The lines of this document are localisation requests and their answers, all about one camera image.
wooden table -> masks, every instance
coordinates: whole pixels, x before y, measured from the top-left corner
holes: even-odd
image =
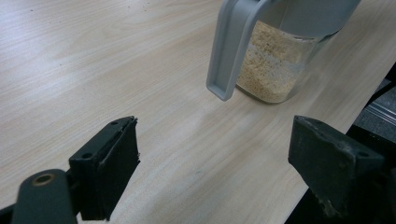
[[[0,3],[0,206],[113,119],[139,118],[112,223],[283,223],[306,185],[294,115],[345,132],[396,61],[396,2],[363,0],[302,91],[264,105],[205,87],[220,0]]]

light wood surface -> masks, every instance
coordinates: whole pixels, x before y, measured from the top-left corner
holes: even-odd
[[[111,223],[283,223],[306,185],[294,115],[345,132],[396,61],[396,2],[363,0],[298,95],[205,87],[220,0],[0,2],[0,207],[108,122],[139,118],[141,163]]]

gray handle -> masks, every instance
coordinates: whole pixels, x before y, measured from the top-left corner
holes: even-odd
[[[233,95],[248,42],[259,16],[274,0],[226,0],[215,33],[206,86],[222,101]]]

screw hole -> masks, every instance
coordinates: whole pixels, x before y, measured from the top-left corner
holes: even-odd
[[[50,183],[53,180],[54,177],[55,177],[54,174],[40,175],[33,180],[33,186],[40,187],[40,186],[47,185],[48,183]]]
[[[365,153],[365,152],[359,152],[358,155],[360,155],[361,157],[368,157],[369,154]]]
[[[82,159],[89,159],[90,157],[92,157],[92,153],[88,152],[88,153],[84,153],[82,154]]]

wood grain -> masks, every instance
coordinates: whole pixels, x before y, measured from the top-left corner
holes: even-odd
[[[301,92],[264,105],[205,87],[220,0],[0,3],[0,207],[113,119],[141,163],[112,223],[283,223],[306,185],[294,115],[345,132],[396,61],[396,3],[363,0]]]

